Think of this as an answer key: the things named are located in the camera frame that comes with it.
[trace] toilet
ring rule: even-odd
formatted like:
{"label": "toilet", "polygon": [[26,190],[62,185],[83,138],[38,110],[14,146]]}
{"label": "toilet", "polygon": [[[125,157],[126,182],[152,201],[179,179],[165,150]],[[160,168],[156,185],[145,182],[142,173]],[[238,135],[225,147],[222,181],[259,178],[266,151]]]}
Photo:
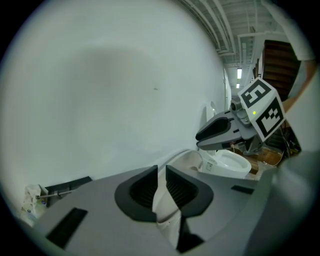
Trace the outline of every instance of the toilet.
{"label": "toilet", "polygon": [[[216,112],[215,104],[211,101],[206,105],[206,121],[210,120]],[[199,149],[203,159],[202,172],[229,178],[244,179],[251,170],[251,164],[244,157],[229,150]]]}

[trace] white wall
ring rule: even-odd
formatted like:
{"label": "white wall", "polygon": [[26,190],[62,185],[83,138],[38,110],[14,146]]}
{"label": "white wall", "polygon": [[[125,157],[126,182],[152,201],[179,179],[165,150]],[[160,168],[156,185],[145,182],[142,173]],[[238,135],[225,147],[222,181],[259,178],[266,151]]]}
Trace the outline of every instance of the white wall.
{"label": "white wall", "polygon": [[223,65],[170,0],[50,2],[2,70],[1,185],[19,209],[50,186],[196,148],[204,106],[224,110]]}

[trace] toilet seat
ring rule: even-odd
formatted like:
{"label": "toilet seat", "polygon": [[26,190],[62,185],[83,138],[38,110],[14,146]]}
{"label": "toilet seat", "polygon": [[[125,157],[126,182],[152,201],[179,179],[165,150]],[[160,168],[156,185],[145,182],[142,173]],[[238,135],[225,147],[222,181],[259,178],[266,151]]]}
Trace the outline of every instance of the toilet seat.
{"label": "toilet seat", "polygon": [[204,173],[229,178],[244,179],[251,170],[250,162],[229,150],[218,150],[215,155],[199,149],[203,159]]}

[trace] gray surface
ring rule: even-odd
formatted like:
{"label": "gray surface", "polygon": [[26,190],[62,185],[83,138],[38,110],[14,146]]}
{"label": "gray surface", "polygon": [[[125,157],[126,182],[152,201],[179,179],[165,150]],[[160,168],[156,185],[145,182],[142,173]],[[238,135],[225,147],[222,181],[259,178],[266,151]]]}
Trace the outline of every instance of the gray surface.
{"label": "gray surface", "polygon": [[[74,207],[88,214],[70,239],[65,250],[74,255],[177,255],[155,223],[138,222],[127,217],[116,205],[115,190],[121,182],[145,171],[132,170],[83,185],[57,202],[43,215],[35,229],[46,236]],[[231,188],[254,188],[256,181],[225,178],[192,170],[181,170],[207,183],[213,190],[213,202],[198,217],[187,219],[190,231],[205,241],[225,228],[241,212],[251,195]]]}
{"label": "gray surface", "polygon": [[206,183],[213,191],[213,201],[205,212],[201,216],[186,220],[191,233],[200,236],[204,241],[225,228],[244,209],[252,196],[231,188],[238,185],[254,189],[257,185],[254,180],[227,178],[189,169],[180,171]]}
{"label": "gray surface", "polygon": [[245,207],[209,241],[188,251],[187,256],[243,255],[253,229],[266,205],[274,172],[266,171]]}
{"label": "gray surface", "polygon": [[[303,221],[317,196],[319,152],[300,154],[279,169],[266,170],[260,181],[233,179],[180,169],[208,184],[214,193],[205,212],[186,221],[204,243],[185,255],[263,255],[275,249]],[[47,235],[73,207],[88,210],[66,247],[74,255],[178,255],[155,223],[124,215],[114,200],[119,183],[146,168],[92,181],[55,204],[35,225]],[[234,191],[255,188],[252,195]]]}
{"label": "gray surface", "polygon": [[74,207],[88,213],[65,247],[74,255],[177,255],[156,223],[131,220],[117,206],[121,182],[147,168],[87,183],[49,208],[34,229],[46,236]]}

